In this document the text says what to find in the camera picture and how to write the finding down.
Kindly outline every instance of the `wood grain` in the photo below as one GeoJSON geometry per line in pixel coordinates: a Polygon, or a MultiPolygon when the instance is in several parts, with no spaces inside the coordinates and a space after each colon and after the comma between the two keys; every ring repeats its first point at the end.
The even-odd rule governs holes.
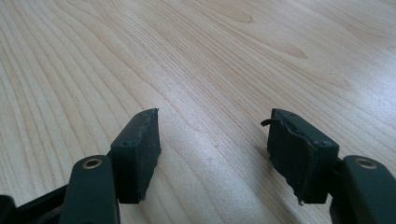
{"type": "Polygon", "coordinates": [[[122,223],[330,223],[268,160],[273,107],[396,175],[391,0],[0,1],[0,193],[17,205],[160,108],[163,153],[122,223]]]}

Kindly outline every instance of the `table surface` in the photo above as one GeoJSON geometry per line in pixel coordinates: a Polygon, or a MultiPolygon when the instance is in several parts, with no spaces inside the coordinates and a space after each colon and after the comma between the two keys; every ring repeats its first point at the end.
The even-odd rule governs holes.
{"type": "Polygon", "coordinates": [[[0,1],[0,190],[17,205],[158,107],[163,152],[122,223],[331,223],[269,162],[272,108],[396,175],[392,0],[0,1]]]}

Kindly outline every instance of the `light wood surface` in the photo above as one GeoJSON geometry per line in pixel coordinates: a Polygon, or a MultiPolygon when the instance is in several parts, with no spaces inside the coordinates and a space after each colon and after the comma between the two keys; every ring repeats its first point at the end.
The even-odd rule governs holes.
{"type": "Polygon", "coordinates": [[[0,2],[0,193],[21,205],[160,108],[163,153],[122,223],[331,223],[268,160],[273,107],[396,175],[396,2],[0,2]]]}

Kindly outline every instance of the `wooden table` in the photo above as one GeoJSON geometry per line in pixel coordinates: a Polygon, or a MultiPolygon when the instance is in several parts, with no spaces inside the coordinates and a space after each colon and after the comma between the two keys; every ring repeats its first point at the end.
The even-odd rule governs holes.
{"type": "Polygon", "coordinates": [[[269,162],[272,108],[396,175],[392,0],[0,2],[0,190],[21,205],[159,107],[163,153],[122,223],[331,223],[269,162]]]}

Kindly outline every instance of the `metal ring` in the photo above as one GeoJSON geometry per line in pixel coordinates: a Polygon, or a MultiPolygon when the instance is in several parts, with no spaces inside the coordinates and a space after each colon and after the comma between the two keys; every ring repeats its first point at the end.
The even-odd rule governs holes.
{"type": "Polygon", "coordinates": [[[102,160],[94,158],[94,159],[85,161],[84,164],[82,164],[82,167],[84,169],[93,169],[93,168],[100,166],[100,164],[102,164],[102,160]]]}
{"type": "Polygon", "coordinates": [[[375,170],[376,169],[376,163],[374,161],[369,161],[369,160],[364,159],[364,158],[357,158],[355,160],[355,162],[359,166],[361,166],[363,168],[366,168],[366,169],[369,169],[369,170],[375,170]]]}

